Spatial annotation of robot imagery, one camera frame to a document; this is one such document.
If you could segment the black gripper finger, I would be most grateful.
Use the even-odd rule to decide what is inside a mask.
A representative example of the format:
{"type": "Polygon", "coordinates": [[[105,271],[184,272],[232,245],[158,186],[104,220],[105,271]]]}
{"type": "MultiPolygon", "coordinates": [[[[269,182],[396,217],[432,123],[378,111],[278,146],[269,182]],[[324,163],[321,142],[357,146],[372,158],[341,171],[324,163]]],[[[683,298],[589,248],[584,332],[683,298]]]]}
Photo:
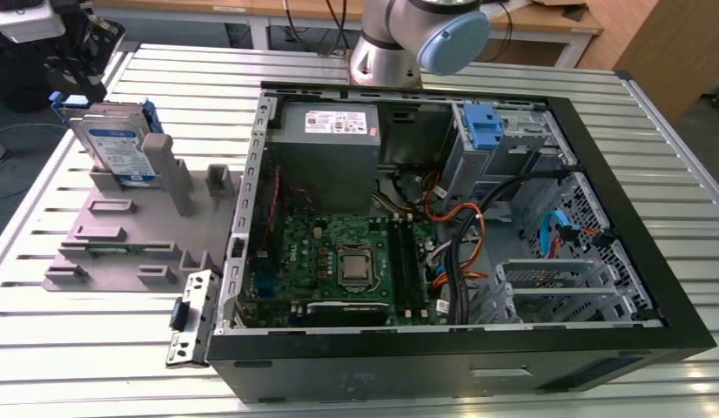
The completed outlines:
{"type": "Polygon", "coordinates": [[[88,101],[96,103],[102,101],[106,95],[106,88],[102,83],[102,76],[108,61],[86,61],[76,59],[73,61],[73,77],[88,101]]]}

